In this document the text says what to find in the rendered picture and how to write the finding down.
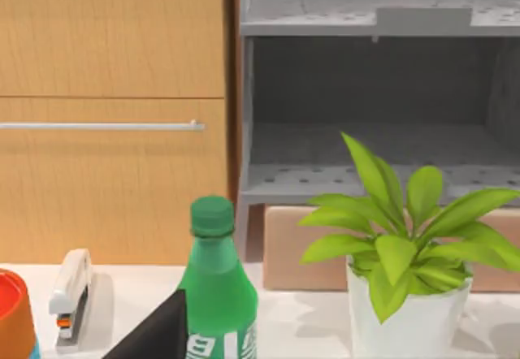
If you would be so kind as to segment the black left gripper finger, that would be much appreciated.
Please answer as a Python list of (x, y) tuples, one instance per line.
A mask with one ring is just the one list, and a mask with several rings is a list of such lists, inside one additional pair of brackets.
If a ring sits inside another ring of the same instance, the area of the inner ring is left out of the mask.
[(187, 306), (177, 289), (102, 359), (185, 359)]

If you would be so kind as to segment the green bottle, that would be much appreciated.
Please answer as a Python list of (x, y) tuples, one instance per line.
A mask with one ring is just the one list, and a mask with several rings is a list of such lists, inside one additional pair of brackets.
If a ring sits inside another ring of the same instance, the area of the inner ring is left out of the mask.
[(185, 359), (257, 359), (258, 294), (233, 241), (234, 206), (206, 196), (190, 208), (193, 246), (179, 288), (185, 290)]

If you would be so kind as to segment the white stapler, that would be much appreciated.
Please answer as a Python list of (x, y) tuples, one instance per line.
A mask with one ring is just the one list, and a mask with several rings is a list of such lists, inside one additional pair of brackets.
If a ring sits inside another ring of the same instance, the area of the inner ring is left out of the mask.
[(80, 347), (80, 330), (89, 308), (93, 278), (90, 252), (72, 249), (64, 257), (49, 301), (49, 314), (56, 316), (59, 354), (75, 353)]

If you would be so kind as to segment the orange and blue cup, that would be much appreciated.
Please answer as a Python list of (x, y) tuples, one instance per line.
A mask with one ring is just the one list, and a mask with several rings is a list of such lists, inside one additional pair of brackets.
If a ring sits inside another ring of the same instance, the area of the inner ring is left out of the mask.
[(0, 359), (41, 359), (24, 280), (0, 268)]

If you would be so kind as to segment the salmon-coloured shallow box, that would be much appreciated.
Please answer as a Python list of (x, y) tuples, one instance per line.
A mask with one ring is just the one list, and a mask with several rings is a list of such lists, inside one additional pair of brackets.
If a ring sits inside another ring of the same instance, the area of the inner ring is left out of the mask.
[[(300, 265), (307, 247), (318, 238), (341, 233), (334, 227), (302, 227), (298, 222), (313, 208), (269, 206), (264, 218), (263, 283), (270, 290), (345, 291), (346, 261), (338, 257)], [(520, 247), (520, 208), (495, 210), (482, 218), (511, 243)], [(520, 292), (520, 273), (489, 266), (474, 268), (473, 292)]]

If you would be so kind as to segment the wooden cupboard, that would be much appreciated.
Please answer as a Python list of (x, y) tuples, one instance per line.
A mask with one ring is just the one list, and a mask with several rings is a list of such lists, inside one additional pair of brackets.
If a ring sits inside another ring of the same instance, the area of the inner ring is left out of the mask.
[[(227, 194), (225, 197), (234, 197), (237, 186), (237, 154), (236, 154), (236, 109), (237, 109), (237, 69), (236, 69), (236, 5), (234, 0), (223, 0), (223, 38), (224, 38), (224, 77), (225, 92), (222, 97), (21, 97), (21, 98), (70, 98), (70, 99), (222, 99), (226, 105), (226, 133), (227, 133)], [(0, 99), (9, 96), (0, 95)]]

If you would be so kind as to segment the green plant in white pot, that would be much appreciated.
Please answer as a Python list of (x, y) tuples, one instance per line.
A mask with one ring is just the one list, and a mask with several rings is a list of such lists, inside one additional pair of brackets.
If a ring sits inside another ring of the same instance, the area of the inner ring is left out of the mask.
[(343, 257), (353, 359), (443, 359), (480, 264), (520, 272), (520, 247), (483, 216), (520, 190), (481, 188), (440, 204), (439, 168), (418, 168), (407, 184), (366, 146), (345, 136), (365, 190), (323, 193), (301, 224), (333, 227), (303, 253), (305, 264)]

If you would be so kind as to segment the plain wooden drawer front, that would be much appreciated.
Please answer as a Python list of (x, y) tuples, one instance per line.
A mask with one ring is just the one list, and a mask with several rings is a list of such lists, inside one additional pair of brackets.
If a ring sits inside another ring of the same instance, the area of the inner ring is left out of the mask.
[(0, 0), (0, 95), (222, 97), (223, 0)]

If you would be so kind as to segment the grey pierced shelf unit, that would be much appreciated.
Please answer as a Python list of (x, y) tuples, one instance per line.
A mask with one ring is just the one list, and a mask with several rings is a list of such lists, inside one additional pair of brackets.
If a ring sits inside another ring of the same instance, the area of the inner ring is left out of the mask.
[(520, 190), (520, 0), (240, 0), (240, 34), (240, 253), (251, 205), (362, 194), (343, 133), (443, 203)]

